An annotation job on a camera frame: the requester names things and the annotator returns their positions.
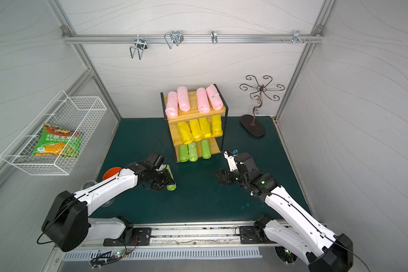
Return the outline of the green trash bag roll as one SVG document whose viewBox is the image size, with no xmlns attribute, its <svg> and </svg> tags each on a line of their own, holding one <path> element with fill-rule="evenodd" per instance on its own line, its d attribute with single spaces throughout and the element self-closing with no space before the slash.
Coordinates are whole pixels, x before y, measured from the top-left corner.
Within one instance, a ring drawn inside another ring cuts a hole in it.
<svg viewBox="0 0 408 272">
<path fill-rule="evenodd" d="M 210 142 L 208 139 L 204 139 L 201 141 L 201 150 L 202 150 L 202 158 L 203 159 L 210 159 L 211 158 L 211 149 L 210 149 Z"/>
<path fill-rule="evenodd" d="M 189 161 L 189 152 L 187 145 L 179 146 L 179 160 L 181 163 Z"/>
<path fill-rule="evenodd" d="M 197 145 L 195 142 L 188 145 L 188 156 L 190 162 L 196 162 L 198 160 Z"/>
<path fill-rule="evenodd" d="M 173 178 L 171 168 L 168 164 L 162 164 L 159 168 L 160 181 L 159 187 L 160 190 L 174 191 L 177 188 L 176 181 Z"/>
</svg>

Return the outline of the yellow trash bag roll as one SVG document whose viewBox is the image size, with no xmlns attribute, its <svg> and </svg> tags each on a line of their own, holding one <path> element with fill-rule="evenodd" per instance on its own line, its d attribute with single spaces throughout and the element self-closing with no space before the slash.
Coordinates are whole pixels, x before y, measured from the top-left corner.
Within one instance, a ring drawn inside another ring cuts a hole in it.
<svg viewBox="0 0 408 272">
<path fill-rule="evenodd" d="M 203 139 L 203 135 L 199 126 L 199 122 L 197 119 L 193 119 L 189 121 L 190 123 L 190 130 L 193 136 L 193 140 L 195 142 L 199 142 Z"/>
<path fill-rule="evenodd" d="M 211 128 L 212 133 L 215 136 L 219 136 L 223 133 L 221 115 L 214 115 L 211 117 Z"/>
<path fill-rule="evenodd" d="M 203 139 L 208 139 L 211 137 L 210 123 L 206 117 L 198 119 L 199 126 L 203 135 Z"/>
<path fill-rule="evenodd" d="M 187 122 L 182 121 L 177 123 L 177 129 L 184 145 L 191 144 L 194 141 L 194 137 Z"/>
</svg>

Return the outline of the pink trash bag roll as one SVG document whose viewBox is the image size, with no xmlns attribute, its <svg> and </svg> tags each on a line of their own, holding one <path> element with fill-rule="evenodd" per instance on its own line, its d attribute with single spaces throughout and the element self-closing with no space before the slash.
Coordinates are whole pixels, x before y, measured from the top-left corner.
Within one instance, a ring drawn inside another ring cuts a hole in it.
<svg viewBox="0 0 408 272">
<path fill-rule="evenodd" d="M 188 89 L 185 86 L 181 86 L 177 89 L 177 101 L 182 112 L 190 111 L 189 94 Z"/>
<path fill-rule="evenodd" d="M 214 110 L 220 110 L 224 107 L 222 99 L 215 85 L 206 88 L 208 100 Z"/>
<path fill-rule="evenodd" d="M 168 93 L 165 114 L 169 119 L 176 118 L 178 116 L 178 108 L 177 92 L 171 91 Z"/>
<path fill-rule="evenodd" d="M 210 111 L 210 104 L 207 98 L 206 89 L 200 87 L 196 91 L 197 108 L 199 113 L 208 113 Z"/>
</svg>

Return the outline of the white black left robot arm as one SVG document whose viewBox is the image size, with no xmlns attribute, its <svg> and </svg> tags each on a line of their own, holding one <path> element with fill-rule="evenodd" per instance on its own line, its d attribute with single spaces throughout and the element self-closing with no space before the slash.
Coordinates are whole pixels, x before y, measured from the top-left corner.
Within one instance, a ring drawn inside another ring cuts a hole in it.
<svg viewBox="0 0 408 272">
<path fill-rule="evenodd" d="M 129 245 L 133 241 L 133 225 L 122 216 L 96 219 L 91 215 L 106 202 L 141 184 L 153 191 L 176 189 L 169 165 L 133 162 L 119 173 L 75 193 L 67 190 L 58 194 L 41 227 L 41 233 L 63 252 L 69 252 L 83 242 L 108 239 Z"/>
</svg>

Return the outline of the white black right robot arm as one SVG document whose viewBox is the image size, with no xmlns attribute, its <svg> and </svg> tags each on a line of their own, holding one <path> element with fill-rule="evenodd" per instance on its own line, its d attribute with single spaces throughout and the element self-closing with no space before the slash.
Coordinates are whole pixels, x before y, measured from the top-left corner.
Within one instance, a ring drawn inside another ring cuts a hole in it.
<svg viewBox="0 0 408 272">
<path fill-rule="evenodd" d="M 306 212 L 268 173 L 241 173 L 219 170 L 215 178 L 221 185 L 238 184 L 282 216 L 290 227 L 276 219 L 263 217 L 256 229 L 308 265 L 311 272 L 347 272 L 354 264 L 353 243 L 345 234 L 336 235 Z"/>
</svg>

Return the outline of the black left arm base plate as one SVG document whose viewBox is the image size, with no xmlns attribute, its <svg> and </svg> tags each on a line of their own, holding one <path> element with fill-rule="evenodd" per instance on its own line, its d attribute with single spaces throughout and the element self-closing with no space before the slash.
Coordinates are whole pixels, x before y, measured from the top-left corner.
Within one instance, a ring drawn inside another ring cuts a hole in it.
<svg viewBox="0 0 408 272">
<path fill-rule="evenodd" d="M 125 244 L 126 246 L 148 246 L 150 245 L 152 229 L 145 228 L 126 228 L 125 231 L 117 239 L 105 239 L 103 246 L 115 247 Z"/>
</svg>

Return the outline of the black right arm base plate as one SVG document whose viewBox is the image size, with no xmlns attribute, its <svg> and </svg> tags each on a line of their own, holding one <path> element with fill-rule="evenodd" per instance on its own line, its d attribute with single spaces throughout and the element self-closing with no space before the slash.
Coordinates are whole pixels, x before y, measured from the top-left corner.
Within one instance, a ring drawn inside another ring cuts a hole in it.
<svg viewBox="0 0 408 272">
<path fill-rule="evenodd" d="M 264 232 L 264 225 L 254 223 L 252 226 L 239 227 L 240 242 L 242 244 L 267 244 L 270 240 Z"/>
</svg>

